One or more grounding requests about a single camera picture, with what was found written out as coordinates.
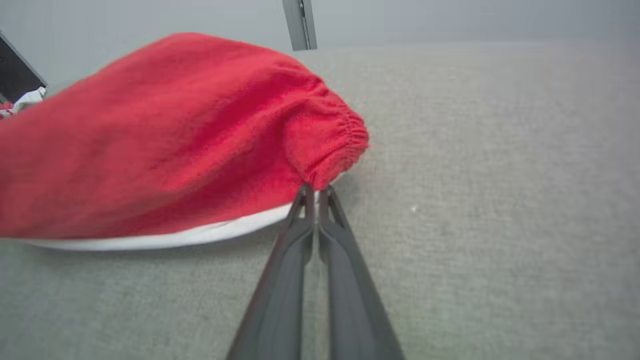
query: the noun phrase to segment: white fabric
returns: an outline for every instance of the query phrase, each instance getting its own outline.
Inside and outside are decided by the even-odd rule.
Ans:
[[[291,203],[235,220],[198,226],[172,234],[89,240],[16,240],[41,247],[78,251],[143,250],[198,245],[235,238],[274,224],[287,216],[290,207]]]

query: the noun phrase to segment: gray fabric surface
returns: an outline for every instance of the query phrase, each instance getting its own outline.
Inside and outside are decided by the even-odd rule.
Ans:
[[[369,126],[335,187],[408,359],[640,358],[638,51],[296,56]],[[0,243],[0,358],[223,359],[277,231],[130,253]],[[328,356],[324,271],[307,267],[305,359]]]

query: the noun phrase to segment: dark object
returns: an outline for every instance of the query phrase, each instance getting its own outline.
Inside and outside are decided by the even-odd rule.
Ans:
[[[314,191],[310,185],[303,185],[247,307],[228,360],[300,358],[303,270],[311,257],[314,212]],[[320,255],[329,269],[332,359],[404,359],[331,186],[320,193],[318,215]]]
[[[0,94],[15,102],[24,93],[40,86],[45,85],[0,36]]]

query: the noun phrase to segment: gathered elastic edge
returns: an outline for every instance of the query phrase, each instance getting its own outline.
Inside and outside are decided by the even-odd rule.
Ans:
[[[349,170],[369,146],[369,133],[362,117],[355,113],[336,93],[329,90],[326,84],[321,83],[321,86],[315,92],[316,94],[314,95],[320,97],[324,105],[335,111],[333,116],[338,118],[338,126],[341,136],[344,138],[344,143],[339,144],[321,158],[315,160],[306,167],[304,174],[302,174],[307,182],[313,184],[316,190],[320,190],[316,187],[316,169],[319,165],[334,152],[342,151],[344,155],[335,162],[336,166],[343,166],[343,168],[338,169],[338,175]]]

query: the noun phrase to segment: red fabric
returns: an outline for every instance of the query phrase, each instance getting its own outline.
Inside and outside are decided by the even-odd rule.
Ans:
[[[275,51],[177,34],[0,123],[0,237],[173,233],[321,189],[362,119]]]

